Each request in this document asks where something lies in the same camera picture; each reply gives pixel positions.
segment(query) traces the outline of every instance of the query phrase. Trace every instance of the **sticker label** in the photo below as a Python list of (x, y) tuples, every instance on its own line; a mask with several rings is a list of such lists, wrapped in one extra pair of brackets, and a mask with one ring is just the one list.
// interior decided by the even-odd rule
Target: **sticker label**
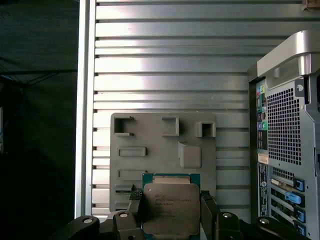
[(268, 216), (268, 165), (258, 163), (258, 214)]
[(258, 162), (262, 164), (269, 164), (269, 155), (264, 153), (258, 153)]

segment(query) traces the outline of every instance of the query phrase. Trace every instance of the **metal wall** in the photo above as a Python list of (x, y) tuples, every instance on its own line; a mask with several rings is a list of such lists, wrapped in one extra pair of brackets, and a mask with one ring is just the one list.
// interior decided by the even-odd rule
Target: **metal wall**
[(217, 202), (250, 221), (246, 71), (291, 34), (320, 29), (320, 14), (300, 3), (83, 1), (76, 215), (109, 212), (112, 113), (210, 111), (217, 116)]

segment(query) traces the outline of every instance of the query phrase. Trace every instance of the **ventilation grille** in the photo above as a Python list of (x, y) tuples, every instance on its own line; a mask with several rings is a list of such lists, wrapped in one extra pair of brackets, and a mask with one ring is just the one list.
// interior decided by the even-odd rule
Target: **ventilation grille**
[(271, 168), (271, 172), (274, 175), (277, 175), (279, 177), (285, 178), (285, 179), (289, 179), (289, 180), (293, 180), (295, 175), (292, 172), (289, 171), (285, 171), (276, 167), (272, 167)]
[(300, 104), (290, 88), (267, 97), (269, 157), (301, 165)]

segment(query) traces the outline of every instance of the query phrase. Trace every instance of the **dark background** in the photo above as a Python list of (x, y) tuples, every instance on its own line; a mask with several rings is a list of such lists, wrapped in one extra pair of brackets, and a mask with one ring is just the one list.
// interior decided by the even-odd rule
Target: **dark background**
[[(79, 2), (0, 0), (0, 75), (77, 69)], [(10, 76), (27, 82), (41, 74)], [(74, 217), (77, 73), (0, 84), (6, 239), (43, 239)]]

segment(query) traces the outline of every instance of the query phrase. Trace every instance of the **computer tower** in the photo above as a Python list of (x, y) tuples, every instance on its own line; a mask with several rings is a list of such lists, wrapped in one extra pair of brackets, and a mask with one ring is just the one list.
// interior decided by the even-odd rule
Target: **computer tower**
[(248, 71), (251, 219), (320, 239), (320, 32), (300, 31)]

